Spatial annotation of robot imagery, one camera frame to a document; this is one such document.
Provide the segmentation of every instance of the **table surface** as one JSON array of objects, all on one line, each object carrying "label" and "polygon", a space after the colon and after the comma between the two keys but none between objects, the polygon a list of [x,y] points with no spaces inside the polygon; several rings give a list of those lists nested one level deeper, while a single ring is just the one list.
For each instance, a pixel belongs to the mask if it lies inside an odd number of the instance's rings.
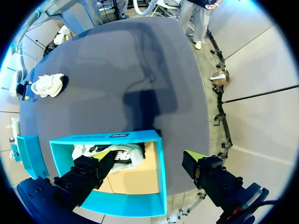
[{"label": "table surface", "polygon": [[111,22],[59,45],[28,77],[63,73],[55,98],[34,95],[20,107],[21,135],[38,135],[53,178],[49,140],[73,134],[154,129],[162,136],[167,194],[195,188],[183,151],[209,154],[205,91],[192,49],[175,19]]}]

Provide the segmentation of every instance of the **black cable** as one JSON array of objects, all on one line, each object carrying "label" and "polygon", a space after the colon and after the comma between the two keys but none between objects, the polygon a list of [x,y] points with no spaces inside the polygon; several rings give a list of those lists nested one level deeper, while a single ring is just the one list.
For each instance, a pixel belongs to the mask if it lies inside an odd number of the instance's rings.
[{"label": "black cable", "polygon": [[269,204],[276,204],[278,201],[264,201],[264,202],[259,202],[256,204],[253,204],[251,206],[249,206],[248,208],[244,209],[243,211],[238,212],[235,216],[233,216],[231,219],[229,219],[228,221],[231,222],[233,220],[236,220],[237,218],[241,217],[242,215],[251,212],[252,210],[255,210],[261,206],[264,205],[269,205]]},{"label": "black cable", "polygon": [[117,19],[116,19],[116,17],[115,17],[115,10],[114,10],[114,6],[112,6],[112,2],[111,2],[111,0],[110,0],[110,5],[111,5],[111,7],[112,7],[112,9],[113,9],[113,15],[114,15],[114,19],[115,19],[115,21],[116,21]]},{"label": "black cable", "polygon": [[110,19],[108,18],[108,16],[107,16],[107,13],[106,13],[106,10],[105,10],[105,6],[104,6],[104,1],[99,1],[99,0],[98,0],[98,2],[102,3],[102,6],[103,6],[103,9],[104,9],[106,18],[109,20],[109,22],[111,22],[111,20],[110,20]]},{"label": "black cable", "polygon": [[30,37],[28,37],[26,34],[25,34],[25,36],[26,36],[28,39],[30,39],[33,43],[35,43],[37,46],[39,46],[41,49],[45,50],[45,49],[42,48],[39,44],[37,44],[34,40],[32,40]]}]

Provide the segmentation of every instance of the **person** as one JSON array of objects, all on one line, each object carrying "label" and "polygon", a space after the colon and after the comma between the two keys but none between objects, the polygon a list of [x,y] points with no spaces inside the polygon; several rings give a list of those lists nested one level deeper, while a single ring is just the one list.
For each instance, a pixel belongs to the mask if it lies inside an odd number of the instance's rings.
[{"label": "person", "polygon": [[179,22],[186,32],[188,29],[188,22],[195,11],[195,28],[193,41],[196,49],[201,49],[202,40],[205,37],[207,31],[207,25],[209,23],[211,12],[219,7],[223,0],[184,0],[181,9],[181,16]]},{"label": "person", "polygon": [[[104,6],[113,6],[113,0],[98,0],[101,7],[104,7]],[[116,0],[116,4],[117,4],[117,7],[119,9],[119,13],[120,13],[120,17],[122,19],[125,19],[126,16],[125,16],[125,13],[127,12],[127,9],[128,9],[128,0]]]}]

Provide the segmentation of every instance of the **floor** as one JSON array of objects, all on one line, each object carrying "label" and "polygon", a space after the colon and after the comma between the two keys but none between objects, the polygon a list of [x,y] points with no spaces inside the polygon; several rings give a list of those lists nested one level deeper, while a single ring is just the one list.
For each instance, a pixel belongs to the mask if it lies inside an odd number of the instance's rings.
[{"label": "floor", "polygon": [[[132,8],[126,13],[127,18],[139,17],[136,11]],[[103,22],[107,23],[114,21],[114,14],[110,10],[106,12],[106,15],[102,15]],[[204,39],[206,44],[203,44],[201,50],[196,50],[193,46],[192,40],[190,40],[191,48],[193,49],[194,56],[197,58],[198,67],[200,70],[201,78],[206,92],[206,100],[208,104],[208,116],[209,116],[209,131],[210,131],[210,155],[218,154],[221,151],[221,144],[225,142],[225,133],[222,123],[220,126],[214,126],[216,123],[214,118],[218,112],[217,108],[217,95],[212,90],[212,83],[209,78],[217,72],[216,64],[219,62],[219,58],[213,55],[210,50],[213,49],[212,42],[206,37]],[[76,208],[74,212],[88,217],[89,219],[103,223],[103,224],[116,224],[116,223],[130,223],[130,224],[167,224],[167,223],[178,223],[178,224],[197,224],[200,220],[202,221],[205,217],[206,220],[203,223],[215,223],[217,220],[211,220],[209,216],[206,216],[207,208],[211,213],[221,214],[221,211],[214,206],[212,201],[203,193],[202,190],[190,190],[181,194],[169,196],[167,198],[168,213],[164,217],[154,218],[123,218],[123,217],[112,217],[103,214],[93,213],[81,208]]]}]

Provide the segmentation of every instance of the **white wall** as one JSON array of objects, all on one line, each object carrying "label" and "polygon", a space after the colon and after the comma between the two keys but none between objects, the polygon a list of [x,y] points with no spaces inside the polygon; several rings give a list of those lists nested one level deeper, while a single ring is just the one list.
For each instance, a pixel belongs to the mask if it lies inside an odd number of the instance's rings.
[{"label": "white wall", "polygon": [[272,24],[253,0],[223,0],[211,14],[209,30],[227,58]]},{"label": "white wall", "polygon": [[[39,62],[43,58],[44,52],[44,50],[42,49],[44,48],[44,46],[40,45],[42,46],[42,48],[37,46],[29,38],[31,38],[33,41],[39,40],[46,46],[54,39],[58,30],[59,27],[54,21],[47,21],[41,26],[37,26],[36,28],[26,33],[28,37],[25,36],[23,38],[22,47],[24,62],[28,73],[32,70],[36,63],[35,58],[37,57],[37,62]],[[6,67],[16,70],[14,56],[10,57],[10,59],[7,58],[6,62]],[[0,86],[2,86],[3,88],[10,88],[14,71],[6,67],[1,68],[1,75],[3,76],[0,77]],[[11,118],[18,118],[20,116],[19,112],[19,100],[11,97],[7,90],[2,89],[0,91],[0,158],[4,170],[12,185],[17,184],[29,177],[21,162],[15,162],[14,160],[9,159],[9,137],[12,137],[13,133],[12,129],[6,128],[6,125],[11,124]]]},{"label": "white wall", "polygon": [[[251,97],[299,84],[297,65],[278,27],[252,0],[224,0],[210,30],[226,59],[231,81],[222,101]],[[244,187],[267,188],[278,199],[293,172],[299,147],[299,88],[224,103],[232,143],[225,166]],[[259,208],[258,220],[269,207]]]},{"label": "white wall", "polygon": [[276,26],[234,53],[225,64],[231,82],[225,86],[223,102],[299,84],[293,55]]},{"label": "white wall", "polygon": [[[299,147],[299,88],[223,104],[233,148],[226,167],[267,188],[278,199],[292,174]],[[262,218],[268,208],[256,211]]]}]

